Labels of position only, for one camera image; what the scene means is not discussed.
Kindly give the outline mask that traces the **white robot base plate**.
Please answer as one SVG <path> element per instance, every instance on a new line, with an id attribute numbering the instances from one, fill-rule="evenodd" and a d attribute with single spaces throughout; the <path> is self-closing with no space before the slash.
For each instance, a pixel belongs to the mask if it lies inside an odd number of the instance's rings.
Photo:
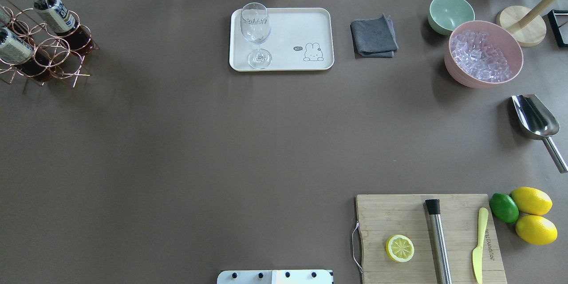
<path id="1" fill-rule="evenodd" d="M 332 270 L 226 270 L 217 276 L 217 284 L 333 284 Z"/>

